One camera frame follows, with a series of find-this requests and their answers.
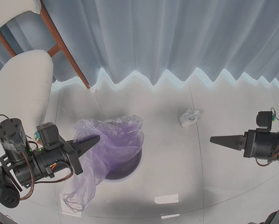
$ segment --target gray-blue curtain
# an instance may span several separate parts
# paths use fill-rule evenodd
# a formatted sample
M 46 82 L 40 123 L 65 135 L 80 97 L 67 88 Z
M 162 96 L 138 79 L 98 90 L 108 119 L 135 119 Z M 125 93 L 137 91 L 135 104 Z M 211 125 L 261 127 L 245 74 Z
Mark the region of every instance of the gray-blue curtain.
M 279 81 L 279 0 L 43 0 L 90 85 L 100 68 L 114 83 L 136 70 L 154 85 L 168 69 L 186 80 L 199 67 L 215 81 L 225 68 Z M 17 53 L 55 41 L 26 12 L 1 29 Z M 10 59 L 0 44 L 0 69 Z M 76 76 L 62 52 L 54 77 Z

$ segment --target wooden chair leg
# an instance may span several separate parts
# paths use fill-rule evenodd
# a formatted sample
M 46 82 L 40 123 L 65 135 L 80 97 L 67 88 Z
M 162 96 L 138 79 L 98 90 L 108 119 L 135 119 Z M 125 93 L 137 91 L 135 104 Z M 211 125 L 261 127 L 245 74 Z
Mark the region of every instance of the wooden chair leg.
M 0 42 L 3 44 L 3 46 L 7 49 L 7 51 L 10 53 L 12 57 L 16 56 L 15 51 L 10 46 L 10 44 L 7 42 L 6 38 L 3 36 L 2 32 L 0 31 Z
M 73 69 L 75 70 L 75 72 L 77 73 L 77 75 L 80 77 L 80 79 L 82 80 L 82 82 L 85 84 L 85 86 L 87 88 L 90 88 L 90 85 L 87 81 L 87 79 L 85 78 L 84 74 L 82 73 L 82 71 L 80 70 L 80 68 L 78 67 L 78 65 L 76 64 L 74 58 L 72 57 L 70 51 L 68 50 L 66 44 L 64 43 L 61 35 L 59 34 L 58 30 L 56 29 L 56 26 L 54 25 L 51 17 L 48 14 L 48 11 L 46 10 L 43 1 L 40 0 L 41 2 L 41 12 L 40 12 L 40 16 L 42 17 L 44 23 L 46 24 L 48 30 L 50 31 L 50 33 L 52 34 L 52 36 L 54 37 L 54 39 L 57 42 L 57 45 L 60 47 L 60 49 L 63 51 L 65 57 L 67 58 L 67 60 L 70 62 L 70 64 L 72 65 Z

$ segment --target purple plastic bag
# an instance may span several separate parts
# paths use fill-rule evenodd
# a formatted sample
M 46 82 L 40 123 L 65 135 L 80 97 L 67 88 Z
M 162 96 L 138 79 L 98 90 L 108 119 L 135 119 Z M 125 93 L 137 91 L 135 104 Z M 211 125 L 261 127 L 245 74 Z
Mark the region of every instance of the purple plastic bag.
M 79 160 L 83 173 L 64 183 L 61 199 L 73 212 L 83 211 L 95 196 L 96 185 L 109 172 L 132 159 L 141 150 L 144 133 L 142 119 L 136 115 L 113 119 L 108 123 L 82 119 L 74 128 L 74 142 L 100 135 L 100 141 Z

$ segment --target tile floor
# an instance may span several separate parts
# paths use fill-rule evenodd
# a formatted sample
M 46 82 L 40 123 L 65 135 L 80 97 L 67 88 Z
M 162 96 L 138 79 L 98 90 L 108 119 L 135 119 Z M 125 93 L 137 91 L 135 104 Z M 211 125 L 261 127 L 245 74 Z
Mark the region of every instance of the tile floor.
M 82 213 L 72 214 L 62 205 L 62 183 L 36 186 L 30 200 L 14 210 L 0 205 L 0 211 L 18 223 L 30 223 L 22 218 L 24 210 L 39 223 L 263 222 L 279 209 L 279 162 L 260 167 L 254 159 L 243 158 L 243 151 L 212 144 L 209 139 L 255 129 L 261 110 L 275 107 L 279 117 L 279 83 L 248 76 L 235 82 L 228 73 L 212 83 L 204 76 L 193 74 L 178 87 L 171 75 L 162 76 L 152 88 L 143 76 L 131 77 L 119 89 L 106 76 L 90 90 L 78 78 L 53 84 L 45 122 L 56 123 L 64 139 L 72 139 L 72 125 L 81 118 L 142 117 L 143 165 L 126 181 L 98 185 Z M 186 108 L 202 112 L 188 130 L 179 124 Z M 278 122 L 272 131 L 279 131 Z M 56 178 L 64 175 L 65 170 Z M 156 203 L 163 196 L 172 196 L 174 201 Z

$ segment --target wooden chair frame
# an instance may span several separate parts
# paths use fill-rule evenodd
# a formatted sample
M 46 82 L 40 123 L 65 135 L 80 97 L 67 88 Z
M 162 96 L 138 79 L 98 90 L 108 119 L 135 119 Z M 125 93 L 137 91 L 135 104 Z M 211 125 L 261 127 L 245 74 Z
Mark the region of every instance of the wooden chair frame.
M 85 78 L 84 74 L 82 73 L 82 71 L 80 70 L 80 68 L 78 67 L 78 65 L 76 64 L 74 58 L 72 57 L 70 51 L 68 50 L 66 44 L 64 43 L 61 35 L 59 34 L 58 30 L 56 29 L 56 26 L 54 25 L 51 17 L 48 14 L 48 11 L 46 10 L 43 1 L 40 0 L 41 2 L 41 12 L 40 12 L 40 16 L 42 18 L 42 20 L 44 21 L 45 25 L 47 26 L 48 30 L 50 31 L 50 33 L 52 34 L 52 36 L 54 37 L 55 41 L 56 41 L 56 45 L 54 47 L 52 47 L 49 51 L 48 54 L 53 57 L 55 54 L 57 54 L 60 50 L 63 51 L 65 57 L 67 58 L 67 60 L 70 62 L 70 64 L 72 65 L 73 69 L 75 70 L 75 72 L 77 73 L 77 75 L 80 77 L 80 79 L 82 80 L 82 82 L 85 84 L 86 88 L 90 88 L 90 85 L 87 81 L 87 79 Z M 5 37 L 3 36 L 3 34 L 0 31 L 0 42 L 3 44 L 3 46 L 7 49 L 7 51 L 10 53 L 10 55 L 12 57 L 16 56 L 17 54 L 15 53 L 15 51 L 13 50 L 13 48 L 10 46 L 10 44 L 8 43 L 8 41 L 5 39 Z

